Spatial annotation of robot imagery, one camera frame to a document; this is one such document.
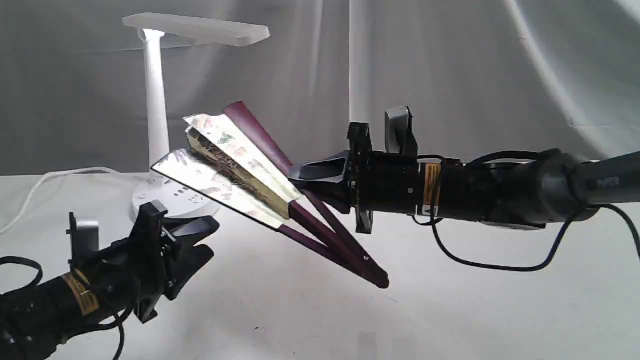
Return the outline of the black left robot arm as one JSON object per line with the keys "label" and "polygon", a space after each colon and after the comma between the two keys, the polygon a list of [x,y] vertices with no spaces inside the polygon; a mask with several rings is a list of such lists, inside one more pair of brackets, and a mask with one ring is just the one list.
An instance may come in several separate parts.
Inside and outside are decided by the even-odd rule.
{"label": "black left robot arm", "polygon": [[117,329],[121,357],[124,322],[142,323],[158,315],[161,297],[176,300],[214,251],[204,240],[220,228],[211,215],[166,218],[158,201],[141,205],[128,237],[99,246],[99,225],[70,212],[71,258],[67,273],[42,282],[42,266],[19,256],[1,264],[22,265],[38,273],[29,284],[1,296],[1,358],[46,360],[57,347],[85,334]]}

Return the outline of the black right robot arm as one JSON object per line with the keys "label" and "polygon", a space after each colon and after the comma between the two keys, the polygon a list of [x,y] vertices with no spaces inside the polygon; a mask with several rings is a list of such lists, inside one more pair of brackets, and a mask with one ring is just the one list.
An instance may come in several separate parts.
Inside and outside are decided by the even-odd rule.
{"label": "black right robot arm", "polygon": [[462,162],[418,154],[410,120],[385,126],[385,151],[371,147],[370,126],[351,123],[350,148],[293,166],[289,180],[349,214],[370,234],[374,212],[434,216],[517,230],[589,219],[598,205],[639,201],[639,153],[591,162],[557,148],[503,151]]}

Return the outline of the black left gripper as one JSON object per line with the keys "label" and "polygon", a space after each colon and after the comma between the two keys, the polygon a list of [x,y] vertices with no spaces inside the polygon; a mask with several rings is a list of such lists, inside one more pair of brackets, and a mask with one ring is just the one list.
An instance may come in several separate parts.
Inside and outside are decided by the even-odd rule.
{"label": "black left gripper", "polygon": [[[123,319],[130,312],[146,324],[157,317],[161,296],[176,300],[214,258],[209,246],[196,246],[219,230],[214,217],[165,219],[167,212],[157,200],[144,203],[128,237],[105,248],[99,246],[98,227],[91,229],[90,287],[99,307],[90,313],[90,322],[98,324],[113,313]],[[180,249],[169,255],[170,248]]]}

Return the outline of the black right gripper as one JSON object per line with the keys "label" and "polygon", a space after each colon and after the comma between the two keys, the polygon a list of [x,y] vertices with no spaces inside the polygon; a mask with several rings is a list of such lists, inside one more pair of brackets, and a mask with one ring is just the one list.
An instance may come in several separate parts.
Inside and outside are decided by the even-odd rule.
{"label": "black right gripper", "polygon": [[[310,192],[340,214],[350,214],[353,207],[359,234],[372,233],[375,212],[417,215],[425,189],[418,153],[373,150],[368,123],[350,123],[347,139],[349,160],[331,156],[295,164],[288,179],[298,190]],[[345,172],[350,194],[340,183]]]}

